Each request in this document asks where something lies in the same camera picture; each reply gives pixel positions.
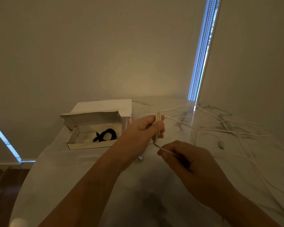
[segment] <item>marble table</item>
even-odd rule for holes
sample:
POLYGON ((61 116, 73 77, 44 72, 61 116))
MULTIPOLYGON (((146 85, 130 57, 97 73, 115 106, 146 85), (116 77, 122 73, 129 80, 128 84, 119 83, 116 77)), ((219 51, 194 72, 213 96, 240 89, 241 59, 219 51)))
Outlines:
MULTIPOLYGON (((217 122, 213 116, 200 109, 194 102, 162 97, 133 99, 133 119, 142 114, 155 114, 159 110, 190 104, 163 114, 193 127, 205 127, 217 122)), ((246 122, 227 111, 210 105, 199 105, 222 119, 246 122)), ((80 111, 78 103, 72 112, 80 111)), ((267 134, 268 131, 254 124, 227 123, 235 132, 267 134)), ((164 145, 174 140, 194 143, 195 129, 174 120, 165 120, 165 137, 158 140, 164 145)), ((214 128, 224 129, 221 124, 214 128)), ((11 215, 23 218, 29 227, 38 226, 55 206, 68 194, 87 170, 107 148, 69 150, 65 144, 69 130, 63 128, 55 141, 42 152, 30 170, 15 202, 11 215)), ((284 226, 284 194, 259 178, 252 164, 243 157, 250 149, 265 178, 284 191, 284 147, 274 136, 243 136, 241 141, 230 133, 213 131, 224 142, 218 147, 218 138, 206 133, 198 135, 198 146, 208 149, 216 158, 233 185, 246 197, 261 203, 260 207, 284 226)), ((226 226, 213 210, 201 205, 182 185, 168 165, 157 155, 158 148, 150 144, 143 154, 143 161, 136 160, 118 178, 110 196, 100 226, 226 226)))

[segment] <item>open box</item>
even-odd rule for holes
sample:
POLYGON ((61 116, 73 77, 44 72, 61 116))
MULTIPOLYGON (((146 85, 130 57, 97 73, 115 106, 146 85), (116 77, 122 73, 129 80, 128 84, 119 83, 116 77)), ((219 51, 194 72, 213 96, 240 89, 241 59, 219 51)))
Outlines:
POLYGON ((64 118, 64 125, 72 131, 67 141, 71 150, 111 146, 117 141, 123 130, 123 122, 118 109, 65 113, 60 117, 64 118), (93 142, 93 139, 97 137, 96 132, 100 134, 109 128, 116 132, 116 140, 93 142))

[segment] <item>hand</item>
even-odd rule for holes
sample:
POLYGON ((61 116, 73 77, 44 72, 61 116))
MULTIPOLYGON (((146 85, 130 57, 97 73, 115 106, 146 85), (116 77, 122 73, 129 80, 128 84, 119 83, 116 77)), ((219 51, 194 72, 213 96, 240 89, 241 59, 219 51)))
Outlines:
POLYGON ((205 206, 221 213, 224 205, 239 195, 208 150, 180 141, 166 144, 163 148, 184 155, 190 162, 186 169, 174 155, 161 149, 158 151, 193 197, 205 206))
POLYGON ((162 121, 155 120, 156 116, 134 120, 109 149, 125 165, 124 169, 144 153, 154 135, 159 133, 159 138, 164 137, 164 116, 161 117, 162 121))

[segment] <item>black cable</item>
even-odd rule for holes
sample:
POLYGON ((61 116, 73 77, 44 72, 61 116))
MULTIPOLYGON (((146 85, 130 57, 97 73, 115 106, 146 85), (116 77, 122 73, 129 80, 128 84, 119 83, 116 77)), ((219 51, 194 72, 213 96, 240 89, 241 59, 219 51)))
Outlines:
POLYGON ((103 131, 101 134, 99 134, 98 132, 96 132, 97 137, 95 137, 95 138, 93 139, 93 142, 96 142, 97 140, 99 140, 99 142, 108 141, 108 140, 105 140, 105 139, 104 139, 104 135, 106 135, 107 133, 110 133, 110 134, 111 134, 110 140, 115 140, 115 139, 117 139, 117 134, 116 134, 116 132, 115 132, 113 129, 109 128, 109 129, 103 131))

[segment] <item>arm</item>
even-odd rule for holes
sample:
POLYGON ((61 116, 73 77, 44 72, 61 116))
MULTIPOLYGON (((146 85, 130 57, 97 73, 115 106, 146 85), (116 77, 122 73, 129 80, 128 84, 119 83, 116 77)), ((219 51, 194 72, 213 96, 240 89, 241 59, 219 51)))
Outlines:
POLYGON ((225 176, 210 152, 188 143, 174 141, 163 148, 184 155, 184 168, 177 158, 163 150, 158 155, 178 175, 188 191, 202 204, 220 214, 233 226, 279 226, 253 202, 241 195, 225 176))
POLYGON ((160 132, 163 138, 164 123, 154 121, 155 116, 134 120, 39 227, 98 226, 121 172, 146 150, 152 136, 160 132))

